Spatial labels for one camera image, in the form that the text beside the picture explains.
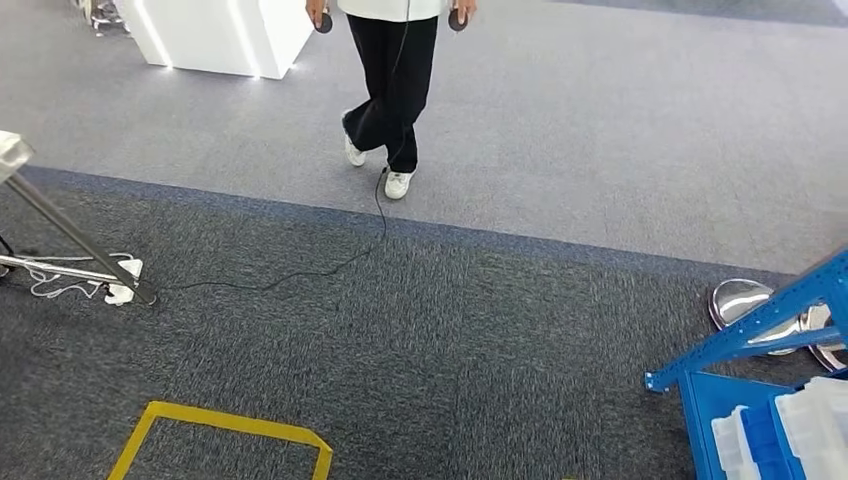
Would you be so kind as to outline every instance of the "blue shelf frame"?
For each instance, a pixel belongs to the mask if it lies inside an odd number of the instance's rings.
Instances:
[[[826,303],[834,326],[780,340],[748,343],[811,306]],[[701,372],[713,363],[785,348],[842,340],[848,343],[848,245],[775,292],[768,301],[730,327],[708,337],[661,370],[645,373],[645,387],[667,392],[677,383],[699,479],[724,479],[710,422],[726,417],[737,405],[758,405],[796,386],[781,386]]]

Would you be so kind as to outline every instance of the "yellow floor marking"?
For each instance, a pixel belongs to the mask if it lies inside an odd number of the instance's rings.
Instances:
[[[157,417],[311,445],[318,449],[318,460],[315,461],[312,480],[326,480],[330,474],[333,449],[312,430],[294,425],[286,425],[284,423],[269,422],[268,420],[205,410],[203,408],[187,407],[175,403],[150,402],[147,404],[144,413],[141,414],[141,419],[139,419],[132,435],[130,435],[130,439],[127,440],[124,451],[121,452],[121,456],[115,462],[115,466],[112,468],[112,473],[109,474],[108,480],[123,480],[130,469],[130,465],[132,465],[135,455],[138,453],[138,449],[141,448],[141,442],[144,441],[144,437],[147,436],[147,432],[150,431],[150,427],[153,426],[153,421]]]

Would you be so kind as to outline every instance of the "metal tripod leg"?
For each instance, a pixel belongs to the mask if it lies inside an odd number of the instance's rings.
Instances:
[[[135,278],[118,265],[118,262],[109,256],[102,248],[97,246],[79,227],[71,221],[64,213],[60,212],[44,195],[41,194],[31,183],[26,181],[20,174],[15,173],[6,181],[9,187],[18,193],[30,205],[35,207],[45,218],[56,225],[65,235],[71,238],[77,245],[86,251],[109,273],[115,276],[120,283],[135,292],[136,295],[147,304],[156,302],[156,294],[142,285],[136,285]]]

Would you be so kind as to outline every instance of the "white pedestal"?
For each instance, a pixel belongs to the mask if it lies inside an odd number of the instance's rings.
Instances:
[[[116,0],[148,63],[281,79],[309,35],[303,0]]]

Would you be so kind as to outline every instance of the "shoe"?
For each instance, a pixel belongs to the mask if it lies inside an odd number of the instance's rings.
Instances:
[[[389,172],[386,178],[386,196],[392,200],[400,200],[409,190],[409,181],[414,173]]]
[[[344,118],[348,113],[350,113],[350,110],[342,114],[342,131],[345,134],[345,154],[347,155],[347,159],[351,165],[354,167],[361,167],[365,165],[365,152],[360,151],[356,148],[356,146],[354,146],[353,141],[351,141],[347,131],[344,129]]]

